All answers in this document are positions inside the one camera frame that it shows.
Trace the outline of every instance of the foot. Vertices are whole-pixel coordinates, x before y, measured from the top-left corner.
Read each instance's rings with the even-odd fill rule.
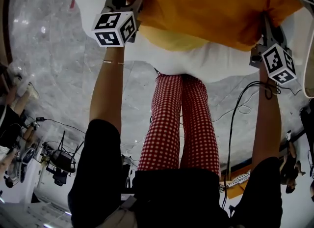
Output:
[[[31,97],[34,97],[36,100],[39,99],[39,93],[34,88],[34,85],[30,82],[27,85],[27,91],[29,92]]]
[[[20,75],[17,75],[14,77],[13,84],[15,86],[19,86],[21,82],[22,82],[22,77]]]
[[[291,130],[286,133],[286,140],[289,142],[291,139]]]

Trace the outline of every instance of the black sleeve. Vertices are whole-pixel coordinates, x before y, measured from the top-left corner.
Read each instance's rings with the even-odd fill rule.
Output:
[[[100,225],[120,204],[120,134],[109,122],[89,123],[77,174],[68,195],[74,228]]]
[[[252,171],[240,203],[232,216],[234,225],[279,228],[282,199],[280,190],[280,163],[270,157]]]

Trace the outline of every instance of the gray floor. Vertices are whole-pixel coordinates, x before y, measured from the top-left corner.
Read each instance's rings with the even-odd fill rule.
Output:
[[[40,93],[39,101],[31,101],[27,111],[32,117],[43,116],[86,131],[89,104],[104,49],[85,35],[79,9],[70,8],[72,0],[11,0],[9,11],[10,42],[14,62],[11,70],[22,74],[24,87],[31,81]],[[156,73],[152,66],[135,61],[124,69],[121,151],[139,159],[151,116],[151,99]],[[258,75],[229,77],[207,84],[212,120],[218,120],[235,107],[245,86],[258,80]],[[289,86],[297,91],[298,82]],[[242,102],[250,99],[257,88],[245,93]],[[299,110],[306,104],[303,93],[294,97],[284,90],[279,96],[283,131],[298,131],[302,125]],[[232,141],[232,165],[251,157],[257,117],[258,95],[254,95],[236,113]],[[214,123],[222,166],[226,163],[232,113]],[[83,134],[49,121],[40,124],[43,140],[59,141],[65,129],[65,144],[75,148]]]

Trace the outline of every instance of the checkered pants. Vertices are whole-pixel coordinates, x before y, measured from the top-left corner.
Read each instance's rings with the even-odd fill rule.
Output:
[[[202,168],[220,176],[218,148],[205,85],[190,75],[159,74],[152,101],[152,122],[139,171],[179,168],[180,111],[184,148],[180,168]]]

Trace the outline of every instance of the white bedsheet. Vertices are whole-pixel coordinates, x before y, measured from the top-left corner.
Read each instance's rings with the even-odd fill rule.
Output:
[[[93,38],[92,24],[96,14],[104,7],[105,0],[76,0],[76,3],[80,8],[83,29]],[[304,46],[311,22],[311,14],[303,8],[286,18],[282,24],[297,65],[302,64],[305,58],[307,49],[304,49]],[[125,61],[145,61],[161,73],[167,75],[187,73],[206,83],[216,82],[228,76],[256,72],[257,68],[249,66],[249,58],[250,52],[242,52],[216,43],[208,43],[192,51],[171,52],[153,45],[140,33],[137,34],[135,43],[126,45],[125,51]]]

